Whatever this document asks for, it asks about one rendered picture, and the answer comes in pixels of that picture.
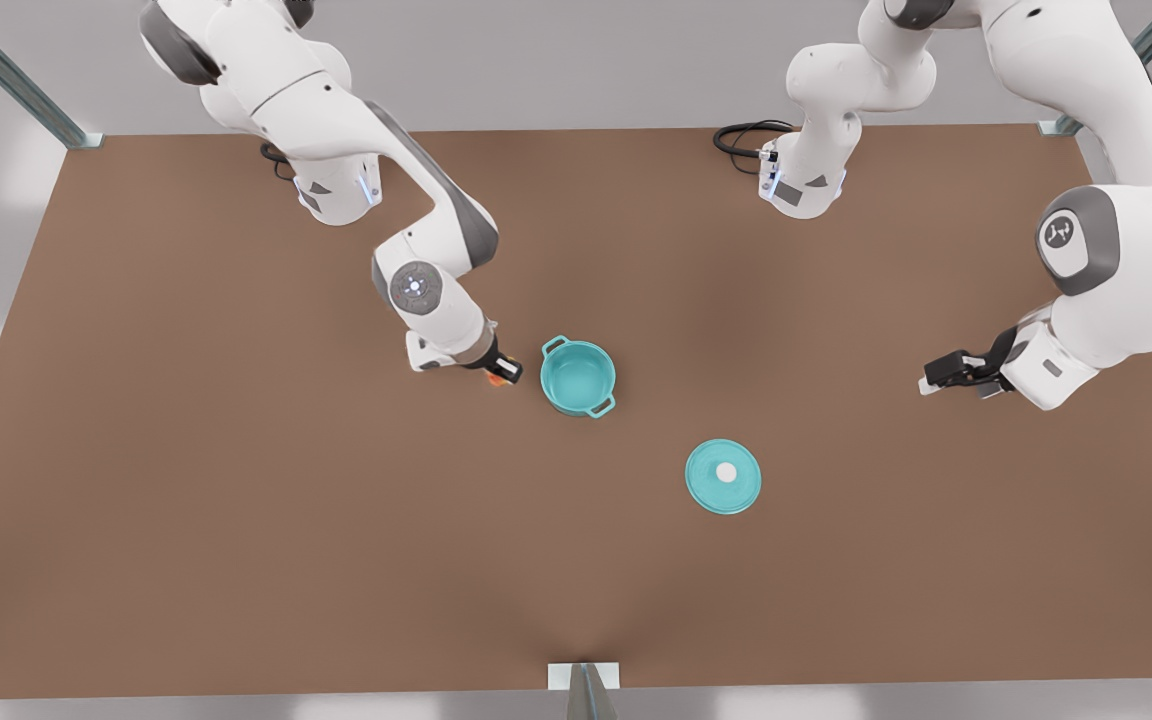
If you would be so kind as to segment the teal pot lid white knob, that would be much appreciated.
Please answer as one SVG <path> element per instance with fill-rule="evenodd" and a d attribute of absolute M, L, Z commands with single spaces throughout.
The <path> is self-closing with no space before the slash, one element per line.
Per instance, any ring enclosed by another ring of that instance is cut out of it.
<path fill-rule="evenodd" d="M 685 460 L 685 488 L 703 509 L 735 515 L 755 505 L 761 468 L 753 452 L 732 439 L 708 439 Z"/>

